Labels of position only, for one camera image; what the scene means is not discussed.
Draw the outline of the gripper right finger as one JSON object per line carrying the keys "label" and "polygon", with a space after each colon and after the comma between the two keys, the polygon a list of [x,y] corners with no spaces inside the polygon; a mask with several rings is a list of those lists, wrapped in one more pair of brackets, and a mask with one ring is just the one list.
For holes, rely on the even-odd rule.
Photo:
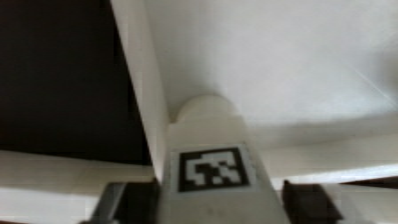
{"label": "gripper right finger", "polygon": [[291,224],[368,224],[348,194],[321,184],[284,181],[281,199]]}

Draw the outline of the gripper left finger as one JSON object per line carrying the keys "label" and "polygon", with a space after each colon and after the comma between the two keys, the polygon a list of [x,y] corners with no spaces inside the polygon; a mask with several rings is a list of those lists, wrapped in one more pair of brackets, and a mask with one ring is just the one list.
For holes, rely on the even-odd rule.
{"label": "gripper left finger", "polygon": [[160,184],[110,182],[90,217],[80,224],[156,224]]}

